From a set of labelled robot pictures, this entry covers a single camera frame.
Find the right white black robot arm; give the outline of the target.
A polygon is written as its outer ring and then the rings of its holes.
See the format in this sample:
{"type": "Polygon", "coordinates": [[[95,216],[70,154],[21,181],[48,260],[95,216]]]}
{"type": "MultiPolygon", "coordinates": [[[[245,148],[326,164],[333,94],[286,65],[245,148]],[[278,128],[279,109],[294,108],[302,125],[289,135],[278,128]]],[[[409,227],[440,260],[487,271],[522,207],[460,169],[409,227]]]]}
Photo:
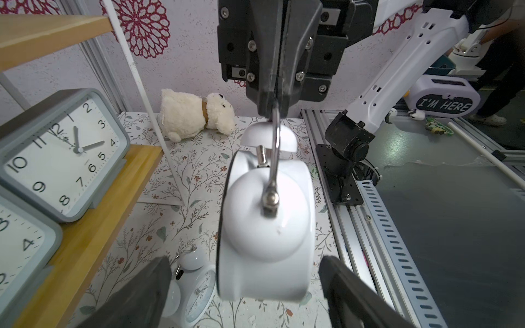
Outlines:
{"type": "MultiPolygon", "coordinates": [[[[408,1],[220,1],[219,61],[225,81],[246,82],[266,118],[246,146],[284,150],[278,127],[292,105],[320,102],[344,50],[368,38],[408,1]]],[[[511,11],[512,1],[424,1],[413,30],[371,84],[329,125],[326,139],[350,165],[364,159],[387,113],[446,50],[511,11]]]]}

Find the grey square clock face-down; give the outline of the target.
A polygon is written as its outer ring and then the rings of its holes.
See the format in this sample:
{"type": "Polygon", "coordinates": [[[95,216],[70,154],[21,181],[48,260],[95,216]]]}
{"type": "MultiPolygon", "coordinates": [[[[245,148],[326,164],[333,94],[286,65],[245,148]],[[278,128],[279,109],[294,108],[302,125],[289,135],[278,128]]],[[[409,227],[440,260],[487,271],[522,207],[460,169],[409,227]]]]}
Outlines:
{"type": "Polygon", "coordinates": [[[51,272],[58,223],[1,188],[1,326],[12,327],[51,272]]]}

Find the white twin-bell clock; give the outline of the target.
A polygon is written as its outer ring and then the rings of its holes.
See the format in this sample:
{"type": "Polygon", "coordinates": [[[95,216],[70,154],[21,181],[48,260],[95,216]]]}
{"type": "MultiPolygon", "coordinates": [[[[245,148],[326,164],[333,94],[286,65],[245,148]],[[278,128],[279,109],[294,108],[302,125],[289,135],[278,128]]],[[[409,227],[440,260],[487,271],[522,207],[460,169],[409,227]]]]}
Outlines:
{"type": "Polygon", "coordinates": [[[299,301],[308,292],[316,226],[313,182],[294,132],[274,106],[266,122],[246,128],[229,167],[221,204],[217,292],[243,298],[299,301]]]}
{"type": "Polygon", "coordinates": [[[193,327],[205,314],[216,286],[215,265],[193,246],[170,261],[172,278],[162,317],[179,327],[193,327]]]}

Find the wooden white-framed two-tier shelf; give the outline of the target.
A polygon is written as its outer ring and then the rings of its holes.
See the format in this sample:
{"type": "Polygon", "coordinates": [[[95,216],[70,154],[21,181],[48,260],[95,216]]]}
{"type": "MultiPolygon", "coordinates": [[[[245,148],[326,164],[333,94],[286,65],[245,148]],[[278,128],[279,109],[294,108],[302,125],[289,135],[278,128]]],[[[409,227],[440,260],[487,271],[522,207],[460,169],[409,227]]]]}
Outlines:
{"type": "Polygon", "coordinates": [[[50,272],[61,224],[97,207],[129,137],[93,88],[60,90],[1,126],[1,326],[11,327],[50,272]]]}

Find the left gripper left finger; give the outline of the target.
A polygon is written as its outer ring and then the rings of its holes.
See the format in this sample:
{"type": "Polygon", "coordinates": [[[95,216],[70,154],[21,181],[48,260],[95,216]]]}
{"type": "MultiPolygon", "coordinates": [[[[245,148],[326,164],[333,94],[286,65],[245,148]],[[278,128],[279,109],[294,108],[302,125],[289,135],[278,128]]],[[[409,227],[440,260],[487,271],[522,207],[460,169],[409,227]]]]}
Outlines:
{"type": "Polygon", "coordinates": [[[168,257],[153,259],[80,327],[158,327],[172,271],[168,257]]]}

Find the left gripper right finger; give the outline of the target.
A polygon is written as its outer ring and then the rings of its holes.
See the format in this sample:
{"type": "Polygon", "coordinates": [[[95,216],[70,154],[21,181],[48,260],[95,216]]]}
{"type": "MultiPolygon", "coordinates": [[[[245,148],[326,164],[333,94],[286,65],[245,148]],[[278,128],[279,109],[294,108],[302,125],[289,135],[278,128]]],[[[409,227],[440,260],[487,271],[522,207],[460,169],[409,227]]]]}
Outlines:
{"type": "Polygon", "coordinates": [[[319,265],[332,327],[413,327],[341,260],[325,256],[319,265]]]}

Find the grey square alarm clock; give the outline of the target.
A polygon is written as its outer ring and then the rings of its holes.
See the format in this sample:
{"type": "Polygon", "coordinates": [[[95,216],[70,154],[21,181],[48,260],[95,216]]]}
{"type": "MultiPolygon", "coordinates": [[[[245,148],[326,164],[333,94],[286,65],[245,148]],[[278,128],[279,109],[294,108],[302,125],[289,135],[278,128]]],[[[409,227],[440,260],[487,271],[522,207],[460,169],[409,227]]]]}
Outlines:
{"type": "Polygon", "coordinates": [[[1,126],[1,186],[59,223],[94,209],[130,139],[93,88],[60,90],[1,126]]]}

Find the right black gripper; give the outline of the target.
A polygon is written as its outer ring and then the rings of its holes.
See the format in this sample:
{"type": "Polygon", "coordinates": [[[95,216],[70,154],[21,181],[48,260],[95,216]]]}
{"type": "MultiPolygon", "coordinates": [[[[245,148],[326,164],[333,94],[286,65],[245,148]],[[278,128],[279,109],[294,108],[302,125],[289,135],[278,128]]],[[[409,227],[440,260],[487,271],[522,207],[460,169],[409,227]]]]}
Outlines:
{"type": "Polygon", "coordinates": [[[242,81],[258,115],[321,102],[346,48],[373,32],[378,1],[218,1],[224,81],[242,81]]]}

